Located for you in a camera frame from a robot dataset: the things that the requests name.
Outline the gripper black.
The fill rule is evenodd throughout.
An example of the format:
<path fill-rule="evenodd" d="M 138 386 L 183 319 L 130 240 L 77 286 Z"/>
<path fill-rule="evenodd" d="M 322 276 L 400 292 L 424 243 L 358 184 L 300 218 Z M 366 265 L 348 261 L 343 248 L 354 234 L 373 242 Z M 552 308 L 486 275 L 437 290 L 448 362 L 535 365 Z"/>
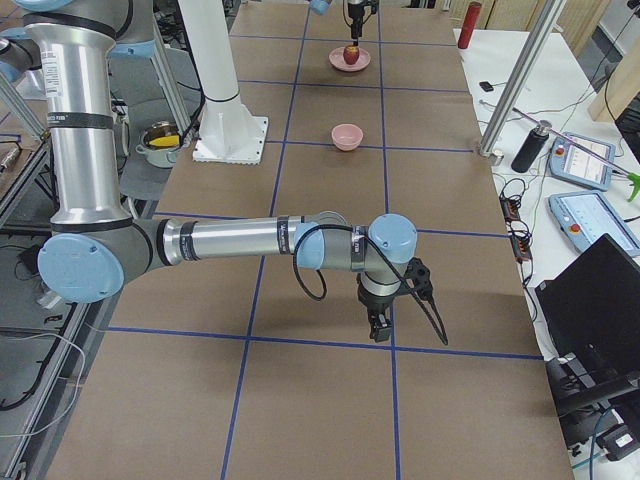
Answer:
<path fill-rule="evenodd" d="M 347 15 L 349 18 L 350 38 L 354 46 L 359 46 L 361 26 L 364 24 L 365 6 L 363 3 L 348 3 Z"/>
<path fill-rule="evenodd" d="M 392 323 L 387 318 L 388 309 L 393 305 L 396 295 L 375 295 L 364 286 L 358 287 L 357 295 L 359 302 L 367 310 L 370 325 L 369 338 L 376 343 L 388 341 L 392 333 Z"/>

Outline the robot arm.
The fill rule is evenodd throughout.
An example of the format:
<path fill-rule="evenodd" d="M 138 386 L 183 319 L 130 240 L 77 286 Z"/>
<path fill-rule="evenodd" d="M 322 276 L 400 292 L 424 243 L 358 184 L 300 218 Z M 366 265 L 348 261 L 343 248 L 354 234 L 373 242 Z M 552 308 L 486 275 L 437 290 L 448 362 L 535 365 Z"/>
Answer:
<path fill-rule="evenodd" d="M 370 336 L 387 341 L 395 298 L 414 295 L 417 231 L 405 217 L 385 214 L 353 226 L 340 214 L 227 220 L 157 219 L 172 159 L 149 163 L 135 141 L 119 142 L 113 71 L 161 97 L 126 107 L 142 119 L 170 114 L 180 134 L 196 133 L 194 159 L 256 165 L 269 121 L 240 96 L 224 8 L 186 1 L 180 11 L 190 47 L 182 63 L 200 91 L 185 107 L 149 1 L 24 1 L 22 39 L 29 49 L 4 76 L 36 68 L 43 78 L 46 128 L 53 156 L 57 207 L 51 235 L 37 256 L 45 285 L 62 299 L 108 299 L 161 267 L 208 258 L 286 255 L 295 271 L 353 272 Z"/>
<path fill-rule="evenodd" d="M 307 2 L 309 11 L 316 15 L 324 15 L 331 6 L 329 0 L 311 0 Z M 358 46 L 363 29 L 369 19 L 379 11 L 377 0 L 346 0 L 342 2 L 343 21 L 350 30 L 350 38 L 354 46 Z"/>

